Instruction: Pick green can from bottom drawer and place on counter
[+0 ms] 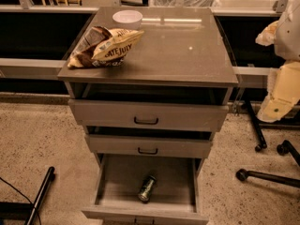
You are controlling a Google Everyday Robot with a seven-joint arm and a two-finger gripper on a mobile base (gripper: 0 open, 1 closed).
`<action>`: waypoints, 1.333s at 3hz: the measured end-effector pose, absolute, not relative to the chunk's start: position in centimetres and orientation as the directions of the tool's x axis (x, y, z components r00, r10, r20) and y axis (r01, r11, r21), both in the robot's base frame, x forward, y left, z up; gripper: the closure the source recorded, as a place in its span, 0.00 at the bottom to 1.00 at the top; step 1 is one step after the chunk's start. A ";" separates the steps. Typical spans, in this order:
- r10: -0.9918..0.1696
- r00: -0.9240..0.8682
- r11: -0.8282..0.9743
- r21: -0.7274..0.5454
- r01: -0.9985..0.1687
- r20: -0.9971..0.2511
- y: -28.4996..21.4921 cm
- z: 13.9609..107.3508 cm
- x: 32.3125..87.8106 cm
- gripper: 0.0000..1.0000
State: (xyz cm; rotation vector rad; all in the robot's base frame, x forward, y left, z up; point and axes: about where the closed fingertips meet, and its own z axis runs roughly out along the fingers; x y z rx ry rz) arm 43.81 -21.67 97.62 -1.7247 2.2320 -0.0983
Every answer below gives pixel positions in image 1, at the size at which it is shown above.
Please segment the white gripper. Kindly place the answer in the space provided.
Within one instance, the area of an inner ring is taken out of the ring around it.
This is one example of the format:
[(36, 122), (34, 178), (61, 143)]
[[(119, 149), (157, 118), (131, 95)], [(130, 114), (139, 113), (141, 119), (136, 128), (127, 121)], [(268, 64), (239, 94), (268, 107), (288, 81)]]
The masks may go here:
[[(278, 21), (271, 22), (255, 38), (262, 46), (275, 43)], [(300, 62), (286, 62), (277, 70), (277, 77), (270, 96), (266, 96), (257, 118), (266, 123), (274, 123), (284, 117), (300, 100)]]

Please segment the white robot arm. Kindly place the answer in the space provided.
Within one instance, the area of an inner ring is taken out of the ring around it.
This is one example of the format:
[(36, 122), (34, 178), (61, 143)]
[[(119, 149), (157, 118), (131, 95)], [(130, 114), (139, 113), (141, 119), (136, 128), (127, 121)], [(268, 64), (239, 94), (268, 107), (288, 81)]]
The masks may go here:
[(300, 0), (292, 3), (280, 18), (266, 26), (255, 42), (274, 45), (275, 54), (285, 60), (267, 78), (267, 96), (257, 118), (273, 123), (284, 117), (300, 100)]

